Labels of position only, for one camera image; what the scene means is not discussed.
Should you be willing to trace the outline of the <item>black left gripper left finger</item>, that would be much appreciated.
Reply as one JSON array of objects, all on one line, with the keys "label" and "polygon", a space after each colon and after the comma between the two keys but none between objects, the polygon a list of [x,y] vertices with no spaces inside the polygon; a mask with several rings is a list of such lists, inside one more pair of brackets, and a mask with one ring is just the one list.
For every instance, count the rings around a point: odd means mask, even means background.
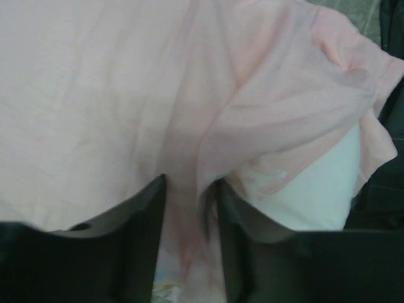
[{"label": "black left gripper left finger", "polygon": [[69,230],[1,223],[2,302],[150,302],[166,200],[159,176]]}]

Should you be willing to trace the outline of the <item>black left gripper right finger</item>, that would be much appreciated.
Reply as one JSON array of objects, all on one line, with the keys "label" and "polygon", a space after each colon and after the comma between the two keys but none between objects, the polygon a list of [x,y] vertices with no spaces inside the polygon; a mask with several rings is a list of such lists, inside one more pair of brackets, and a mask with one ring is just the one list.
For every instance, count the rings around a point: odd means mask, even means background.
[{"label": "black left gripper right finger", "polygon": [[403,231],[276,234],[225,182],[215,185],[228,302],[402,302]]}]

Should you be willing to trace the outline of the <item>white pillow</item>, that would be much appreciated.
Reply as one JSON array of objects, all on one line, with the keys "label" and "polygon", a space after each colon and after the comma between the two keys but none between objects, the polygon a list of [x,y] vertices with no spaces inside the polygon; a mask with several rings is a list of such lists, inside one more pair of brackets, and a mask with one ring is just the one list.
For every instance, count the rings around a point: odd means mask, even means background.
[{"label": "white pillow", "polygon": [[342,230],[360,164],[359,126],[275,194],[249,192],[247,202],[286,228]]}]

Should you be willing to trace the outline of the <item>pink printed pillowcase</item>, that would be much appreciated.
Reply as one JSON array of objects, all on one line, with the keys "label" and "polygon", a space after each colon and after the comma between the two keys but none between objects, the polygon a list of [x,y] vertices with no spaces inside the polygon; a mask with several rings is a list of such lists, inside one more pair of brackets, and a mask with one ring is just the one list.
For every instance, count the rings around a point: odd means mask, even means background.
[{"label": "pink printed pillowcase", "polygon": [[69,230],[164,176],[152,297],[228,302],[215,199],[275,194],[359,126],[396,157],[403,61],[307,1],[2,1],[1,223]]}]

